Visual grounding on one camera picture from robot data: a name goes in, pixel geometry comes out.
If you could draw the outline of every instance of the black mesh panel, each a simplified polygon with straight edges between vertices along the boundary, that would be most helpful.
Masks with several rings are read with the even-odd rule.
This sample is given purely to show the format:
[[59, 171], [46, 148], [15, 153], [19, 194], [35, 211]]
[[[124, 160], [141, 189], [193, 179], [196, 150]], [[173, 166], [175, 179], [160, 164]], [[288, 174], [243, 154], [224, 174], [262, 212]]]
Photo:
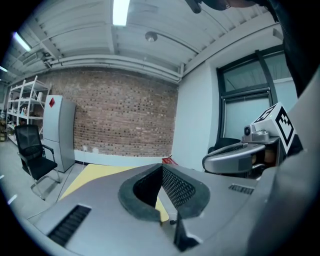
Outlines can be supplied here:
[[37, 125], [18, 125], [14, 128], [19, 153], [27, 160], [42, 156], [42, 144]]
[[163, 168], [162, 172], [162, 186], [176, 209], [196, 193], [194, 186], [166, 168]]

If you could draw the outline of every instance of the ceiling beam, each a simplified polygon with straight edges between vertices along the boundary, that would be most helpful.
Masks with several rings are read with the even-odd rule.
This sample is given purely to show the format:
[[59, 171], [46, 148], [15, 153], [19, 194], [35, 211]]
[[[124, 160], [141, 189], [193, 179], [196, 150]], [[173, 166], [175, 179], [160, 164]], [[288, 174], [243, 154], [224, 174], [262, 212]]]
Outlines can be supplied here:
[[201, 63], [203, 63], [219, 51], [223, 50], [224, 48], [230, 46], [231, 44], [274, 25], [276, 25], [276, 23], [269, 12], [266, 12], [241, 24], [224, 36], [220, 37], [218, 40], [214, 41], [197, 56], [195, 56], [189, 63], [187, 63], [185, 65], [183, 75], [185, 76]]
[[116, 28], [113, 26], [113, 8], [114, 8], [114, 1], [113, 0], [105, 0], [105, 17], [106, 17], [106, 40], [108, 43], [108, 47], [110, 50], [110, 54], [116, 55], [118, 53], [118, 46], [117, 46], [117, 33]]
[[41, 45], [45, 50], [50, 53], [50, 55], [56, 60], [62, 55], [60, 51], [55, 47], [55, 45], [50, 41], [46, 33], [42, 30], [37, 20], [33, 15], [29, 16], [29, 19], [26, 22], [27, 26], [31, 30], [32, 34], [38, 38]]

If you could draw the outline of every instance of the white wall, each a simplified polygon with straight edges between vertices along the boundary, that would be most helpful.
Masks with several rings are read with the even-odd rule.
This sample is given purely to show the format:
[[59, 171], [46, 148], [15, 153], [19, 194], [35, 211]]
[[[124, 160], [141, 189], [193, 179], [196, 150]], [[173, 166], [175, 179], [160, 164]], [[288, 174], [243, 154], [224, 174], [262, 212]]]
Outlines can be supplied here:
[[203, 63], [180, 83], [172, 158], [180, 166], [202, 171], [212, 126], [211, 67]]
[[139, 167], [151, 164], [159, 164], [162, 162], [162, 157], [133, 157], [110, 154], [99, 154], [74, 150], [75, 160], [90, 164], [104, 166], [127, 166]]
[[202, 159], [216, 143], [219, 126], [216, 68], [281, 43], [273, 36], [273, 28], [265, 29], [219, 51], [182, 79], [172, 145], [172, 158], [179, 165], [203, 171]]

